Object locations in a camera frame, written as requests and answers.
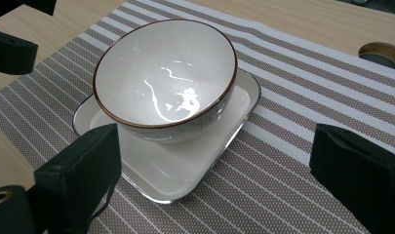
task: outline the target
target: bowl rim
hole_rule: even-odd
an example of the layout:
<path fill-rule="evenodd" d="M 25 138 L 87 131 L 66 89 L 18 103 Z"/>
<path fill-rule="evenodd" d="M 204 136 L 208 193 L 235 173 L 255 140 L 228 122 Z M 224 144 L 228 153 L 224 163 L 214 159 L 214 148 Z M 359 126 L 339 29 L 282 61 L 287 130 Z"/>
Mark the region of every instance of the bowl rim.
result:
<path fill-rule="evenodd" d="M 209 105 L 208 107 L 206 107 L 206 108 L 203 109 L 202 111 L 198 112 L 197 114 L 195 114 L 195 115 L 193 115 L 193 116 L 191 116 L 191 117 L 189 117 L 189 118 L 187 118 L 187 119 L 184 119 L 184 120 L 181 120 L 181 121 L 177 121 L 177 122 L 173 122 L 173 123 L 159 124 L 159 125 L 144 125 L 144 124 L 133 123 L 133 122 L 127 121 L 127 120 L 125 120 L 125 119 L 122 119 L 122 118 L 116 116 L 115 114 L 113 114 L 111 111 L 109 111 L 109 110 L 105 107 L 105 105 L 100 101 L 100 98 L 99 98 L 99 95 L 98 95 L 98 92 L 97 92 L 97 85 L 96 85 L 96 83 L 97 83 L 97 82 L 96 82 L 96 81 L 97 81 L 97 72 L 98 72 L 100 63 L 101 63 L 102 60 L 105 58 L 105 56 L 108 54 L 108 52 L 109 52 L 118 42 L 120 42 L 123 38 L 129 36 L 131 33 L 135 32 L 135 31 L 140 30 L 140 29 L 142 29 L 142 28 L 144 28 L 144 27 L 147 27 L 147 26 L 149 26 L 149 25 L 152 25 L 152 24 L 155 24 L 155 23 L 167 22 L 167 21 L 189 21 L 189 22 L 197 22 L 197 23 L 201 23 L 201 24 L 203 24 L 203 25 L 206 25 L 206 26 L 208 26 L 208 27 L 211 27 L 211 28 L 214 29 L 215 31 L 219 32 L 220 35 L 222 35 L 222 36 L 226 39 L 226 41 L 228 42 L 228 44 L 230 45 L 230 48 L 231 48 L 231 50 L 232 50 L 232 52 L 233 52 L 233 56 L 234 56 L 234 71 L 233 71 L 233 75 L 232 75 L 232 77 L 231 77 L 231 79 L 230 79 L 230 82 L 229 82 L 227 88 L 224 90 L 224 92 L 223 92 L 215 101 L 213 101 L 213 103 L 212 103 L 211 105 Z M 125 35 L 121 36 L 118 40 L 116 40 L 115 42 L 113 42 L 113 43 L 108 47 L 108 49 L 106 49 L 106 51 L 103 53 L 103 55 L 100 57 L 99 61 L 97 62 L 97 65 L 96 65 L 96 68 L 95 68 L 95 71 L 94 71 L 94 78 L 93 78 L 94 96 L 95 96 L 95 98 L 96 98 L 96 100 L 97 100 L 97 103 L 99 104 L 99 107 L 100 107 L 109 117 L 111 117 L 112 119 L 116 120 L 116 121 L 119 122 L 119 123 L 122 123 L 122 124 L 125 124 L 125 125 L 128 125 L 128 126 L 131 126 L 131 127 L 135 127 L 135 128 L 140 128 L 140 129 L 163 129 L 163 128 L 170 128 L 170 127 L 173 127 L 173 126 L 178 126 L 178 125 L 181 125 L 181 124 L 185 124 L 185 123 L 191 122 L 191 121 L 197 119 L 198 117 L 202 116 L 203 114 L 209 112 L 211 109 L 213 109 L 221 100 L 223 100 L 223 99 L 227 96 L 227 94 L 228 94 L 228 93 L 230 92 L 230 90 L 233 88 L 234 83 L 235 83 L 235 80 L 236 80 L 237 68 L 238 68 L 238 65 L 237 65 L 237 55 L 236 55 L 236 51 L 235 51 L 235 49 L 234 49 L 234 47 L 233 47 L 233 44 L 231 43 L 231 41 L 227 38 L 227 36 L 226 36 L 223 32 L 221 32 L 220 30 L 218 30 L 218 29 L 215 28 L 214 26 L 211 26 L 211 25 L 209 25 L 209 24 L 207 24 L 207 23 L 205 23 L 205 22 L 201 22 L 201 21 L 194 20 L 194 19 L 164 19 L 164 20 L 158 20 L 158 21 L 154 21 L 154 22 L 147 23 L 147 24 L 145 24 L 145 25 L 142 25 L 142 26 L 140 26 L 140 27 L 137 27 L 137 28 L 135 28 L 135 29 L 129 31 L 129 32 L 126 33 Z"/>

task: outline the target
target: gray striped placemat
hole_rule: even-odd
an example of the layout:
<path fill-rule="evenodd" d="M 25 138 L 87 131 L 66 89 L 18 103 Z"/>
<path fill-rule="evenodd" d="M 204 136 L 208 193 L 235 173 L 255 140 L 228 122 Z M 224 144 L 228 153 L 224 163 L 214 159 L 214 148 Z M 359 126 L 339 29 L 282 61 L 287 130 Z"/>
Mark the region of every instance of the gray striped placemat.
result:
<path fill-rule="evenodd" d="M 38 168 L 77 138 L 72 117 L 103 52 L 128 31 L 200 20 L 233 42 L 262 86 L 255 113 L 198 188 L 155 204 L 120 179 L 92 233 L 354 233 L 367 230 L 309 173 L 316 123 L 395 153 L 395 70 L 185 1 L 128 1 L 0 92 L 0 129 Z"/>

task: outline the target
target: table surface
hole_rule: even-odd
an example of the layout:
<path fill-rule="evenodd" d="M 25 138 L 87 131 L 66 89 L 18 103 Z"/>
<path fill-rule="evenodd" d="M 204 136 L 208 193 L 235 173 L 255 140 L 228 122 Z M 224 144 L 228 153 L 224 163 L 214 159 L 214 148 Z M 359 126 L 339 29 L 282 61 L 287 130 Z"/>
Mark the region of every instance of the table surface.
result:
<path fill-rule="evenodd" d="M 0 31 L 39 45 L 36 62 L 102 19 L 126 0 L 59 0 L 51 17 L 21 6 L 0 18 Z M 334 0 L 191 0 L 242 19 L 262 22 L 274 29 L 349 55 L 371 42 L 395 45 L 395 15 Z M 0 90 L 18 76 L 0 73 Z M 0 131 L 0 186 L 33 184 L 33 169 Z"/>

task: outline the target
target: white ceramic bowl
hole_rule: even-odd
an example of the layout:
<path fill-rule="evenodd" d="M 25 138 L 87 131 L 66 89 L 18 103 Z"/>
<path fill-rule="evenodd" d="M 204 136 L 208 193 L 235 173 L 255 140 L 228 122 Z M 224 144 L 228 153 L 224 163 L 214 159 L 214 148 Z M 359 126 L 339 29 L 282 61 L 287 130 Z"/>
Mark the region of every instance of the white ceramic bowl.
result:
<path fill-rule="evenodd" d="M 105 52 L 94 94 L 134 135 L 172 142 L 219 118 L 236 72 L 234 48 L 220 31 L 193 20 L 163 20 L 129 32 Z"/>

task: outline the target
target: square plate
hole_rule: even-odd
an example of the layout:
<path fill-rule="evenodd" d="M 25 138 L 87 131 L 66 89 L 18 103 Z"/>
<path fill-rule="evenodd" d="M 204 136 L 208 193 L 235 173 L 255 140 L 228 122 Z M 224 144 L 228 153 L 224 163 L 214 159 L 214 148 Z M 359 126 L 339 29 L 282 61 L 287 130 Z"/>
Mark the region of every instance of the square plate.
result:
<path fill-rule="evenodd" d="M 252 114 L 260 97 L 257 79 L 239 69 L 233 94 L 220 118 L 194 138 L 157 143 L 119 128 L 123 178 L 157 203 L 169 204 L 185 197 L 210 171 Z M 109 123 L 115 120 L 100 109 L 94 96 L 79 106 L 73 118 L 73 128 L 79 136 Z"/>

